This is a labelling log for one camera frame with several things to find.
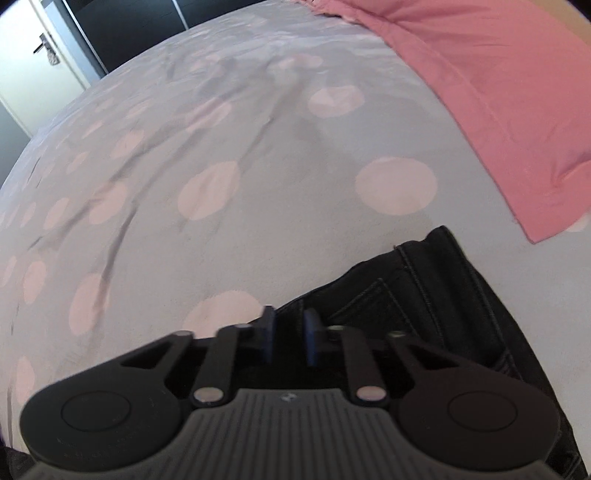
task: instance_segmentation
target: white door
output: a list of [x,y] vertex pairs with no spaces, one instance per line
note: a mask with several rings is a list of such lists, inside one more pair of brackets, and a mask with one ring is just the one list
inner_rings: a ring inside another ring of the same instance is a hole
[[[40,35],[47,39],[43,47]],[[52,65],[47,50],[59,63]],[[84,91],[29,0],[17,0],[0,15],[0,100],[29,136]]]

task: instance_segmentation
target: pillowcase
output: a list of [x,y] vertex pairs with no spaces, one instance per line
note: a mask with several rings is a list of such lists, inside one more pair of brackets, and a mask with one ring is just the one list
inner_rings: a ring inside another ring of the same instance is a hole
[[434,90],[532,242],[591,207],[591,48],[541,0],[304,0],[380,35]]

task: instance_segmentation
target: wall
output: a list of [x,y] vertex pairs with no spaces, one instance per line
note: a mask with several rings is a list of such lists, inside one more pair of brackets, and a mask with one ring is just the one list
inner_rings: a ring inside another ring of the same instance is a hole
[[29,137],[0,103],[0,184],[4,183]]

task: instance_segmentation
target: dark wardrobe door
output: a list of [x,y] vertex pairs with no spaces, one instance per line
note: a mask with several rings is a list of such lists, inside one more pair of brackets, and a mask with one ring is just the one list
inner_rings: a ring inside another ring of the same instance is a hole
[[64,0],[110,72],[184,31],[172,0]]
[[177,0],[178,6],[190,27],[225,15],[261,0]]

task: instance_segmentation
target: jeans seam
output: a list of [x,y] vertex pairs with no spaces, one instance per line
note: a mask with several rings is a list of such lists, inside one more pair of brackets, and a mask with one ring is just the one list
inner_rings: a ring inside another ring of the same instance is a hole
[[347,310],[348,308],[350,308],[351,305],[354,305],[355,303],[357,303],[359,301],[359,299],[365,297],[367,295],[367,293],[371,290],[373,290],[375,288],[375,284],[377,283],[377,281],[374,281],[369,287],[367,287],[364,291],[362,291],[361,293],[358,293],[355,297],[353,297],[353,299],[349,300],[345,305],[343,305],[341,308],[339,308],[336,312],[334,312],[333,314],[331,314],[328,319],[337,317],[339,315],[341,315],[341,313],[343,313],[345,310]]
[[396,295],[394,295],[394,292],[392,290],[390,290],[390,288],[388,287],[388,284],[384,281],[383,278],[380,278],[379,280],[384,285],[384,288],[386,289],[386,292],[388,293],[390,300],[392,300],[392,303],[394,303],[394,305],[396,305],[396,308],[400,312],[400,315],[402,316],[402,321],[404,322],[404,324],[408,327],[408,329],[411,331],[411,333],[413,335],[418,336],[413,323],[411,322],[410,318],[408,318],[408,315],[406,314],[406,312],[402,308],[402,305],[400,305],[400,302],[396,298]]
[[421,294],[421,297],[423,297],[423,302],[425,302],[425,306],[427,307],[427,311],[429,312],[429,316],[431,317],[431,321],[433,322],[433,326],[435,327],[437,335],[439,336],[439,341],[440,341],[441,345],[446,350],[448,350],[445,338],[443,336],[443,332],[441,331],[441,326],[439,325],[439,321],[437,320],[437,316],[435,315],[435,311],[433,309],[433,303],[431,302],[431,299],[429,298],[429,296],[427,295],[427,292],[423,288],[423,285],[420,283],[420,279],[417,275],[417,272],[415,271],[408,255],[404,251],[404,248],[402,247],[402,245],[399,245],[396,248],[396,250],[398,250],[400,252],[400,256],[402,257],[402,260],[404,261],[405,265],[408,267],[408,270],[410,272],[410,276],[412,277],[415,286],[417,287],[419,293]]
[[508,362],[513,367],[518,378],[520,380],[523,380],[523,377],[521,376],[521,372],[518,370],[517,365],[515,364],[515,359],[513,358],[513,354],[511,353],[511,350],[509,349],[509,347],[507,346],[507,344],[505,342],[505,339],[503,337],[503,332],[501,331],[501,327],[499,327],[499,323],[496,319],[495,312],[492,309],[491,303],[486,298],[486,294],[484,293],[484,290],[482,289],[482,285],[480,284],[480,281],[478,280],[477,276],[474,273],[474,267],[468,261],[468,259],[466,258],[466,255],[464,254],[462,249],[459,248],[457,242],[455,241],[455,239],[453,238],[453,236],[451,235],[449,230],[445,229],[444,233],[447,236],[447,239],[450,240],[450,243],[452,244],[452,248],[456,251],[456,253],[463,260],[462,263],[466,267],[466,269],[468,271],[468,275],[469,275],[470,279],[472,280],[472,284],[473,284],[474,288],[476,289],[478,296],[480,297],[480,301],[484,305],[484,308],[485,308],[486,313],[489,317],[489,320],[495,328],[495,332],[497,334],[498,340],[504,345],[504,347],[506,349]]
[[582,460],[581,455],[578,452],[570,450],[568,453],[573,455],[573,459],[570,461],[568,468],[566,468],[562,474],[565,480],[568,480],[573,475],[574,471],[579,467]]

